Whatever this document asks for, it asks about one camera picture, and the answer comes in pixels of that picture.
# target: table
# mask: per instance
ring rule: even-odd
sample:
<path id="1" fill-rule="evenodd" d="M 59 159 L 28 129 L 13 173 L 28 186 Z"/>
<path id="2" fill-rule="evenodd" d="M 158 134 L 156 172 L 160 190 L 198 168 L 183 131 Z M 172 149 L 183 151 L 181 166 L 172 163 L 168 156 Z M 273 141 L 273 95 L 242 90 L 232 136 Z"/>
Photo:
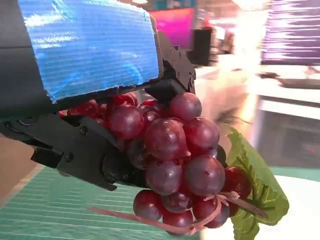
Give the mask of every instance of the table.
<path id="1" fill-rule="evenodd" d="M 247 92 L 260 96 L 259 109 L 320 120 L 320 89 L 285 88 L 276 79 L 251 78 Z"/>
<path id="2" fill-rule="evenodd" d="M 255 240 L 319 239 L 318 222 L 320 207 L 320 182 L 288 176 L 275 176 L 290 208 L 276 226 L 259 224 L 260 231 Z M 218 229 L 206 229 L 203 240 L 233 240 L 233 225 L 230 219 Z"/>

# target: green leaf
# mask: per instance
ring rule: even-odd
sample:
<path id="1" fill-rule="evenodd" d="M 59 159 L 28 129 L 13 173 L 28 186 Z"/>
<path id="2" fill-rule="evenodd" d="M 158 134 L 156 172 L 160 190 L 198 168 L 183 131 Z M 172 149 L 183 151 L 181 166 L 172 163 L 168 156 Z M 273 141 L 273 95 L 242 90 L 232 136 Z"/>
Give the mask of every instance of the green leaf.
<path id="1" fill-rule="evenodd" d="M 250 176 L 252 192 L 248 201 L 264 210 L 268 219 L 254 216 L 240 209 L 236 216 L 231 218 L 235 240 L 253 240 L 259 232 L 259 225 L 276 225 L 288 213 L 288 199 L 278 184 L 275 176 L 247 140 L 234 128 L 228 135 L 231 141 L 231 150 L 226 162 L 229 166 L 240 167 Z"/>

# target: pink screen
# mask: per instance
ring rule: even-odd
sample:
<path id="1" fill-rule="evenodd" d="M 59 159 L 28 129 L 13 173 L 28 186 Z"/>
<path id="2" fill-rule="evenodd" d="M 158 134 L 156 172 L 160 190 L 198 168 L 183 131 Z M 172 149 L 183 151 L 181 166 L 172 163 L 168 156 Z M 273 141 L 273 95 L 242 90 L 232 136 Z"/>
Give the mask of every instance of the pink screen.
<path id="1" fill-rule="evenodd" d="M 151 11 L 156 20 L 156 28 L 165 33 L 171 43 L 184 49 L 192 46 L 193 8 Z"/>

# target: blue duct tape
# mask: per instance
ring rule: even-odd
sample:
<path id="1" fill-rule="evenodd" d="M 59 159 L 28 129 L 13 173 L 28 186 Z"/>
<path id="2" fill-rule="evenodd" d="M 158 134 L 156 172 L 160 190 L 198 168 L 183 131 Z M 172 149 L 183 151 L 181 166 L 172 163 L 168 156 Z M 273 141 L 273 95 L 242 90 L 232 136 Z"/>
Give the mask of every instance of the blue duct tape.
<path id="1" fill-rule="evenodd" d="M 149 13 L 116 0 L 18 0 L 52 102 L 159 74 Z"/>

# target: grape bunch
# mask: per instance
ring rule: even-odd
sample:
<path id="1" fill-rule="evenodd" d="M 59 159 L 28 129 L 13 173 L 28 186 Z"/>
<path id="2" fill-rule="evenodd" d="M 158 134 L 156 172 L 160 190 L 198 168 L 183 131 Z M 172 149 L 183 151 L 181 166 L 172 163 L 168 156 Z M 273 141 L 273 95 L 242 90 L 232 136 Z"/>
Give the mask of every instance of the grape bunch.
<path id="1" fill-rule="evenodd" d="M 164 224 L 181 228 L 215 211 L 217 199 L 206 199 L 209 196 L 234 191 L 246 199 L 252 191 L 246 172 L 226 165 L 226 153 L 218 144 L 219 128 L 201 113 L 200 100 L 188 92 L 177 95 L 168 106 L 155 99 L 138 106 L 138 99 L 131 92 L 104 104 L 90 100 L 67 112 L 93 118 L 126 142 L 131 164 L 145 171 L 150 188 L 135 196 L 134 214 L 153 221 L 162 218 Z M 222 204 L 220 212 L 205 227 L 221 227 L 238 210 L 232 202 Z"/>

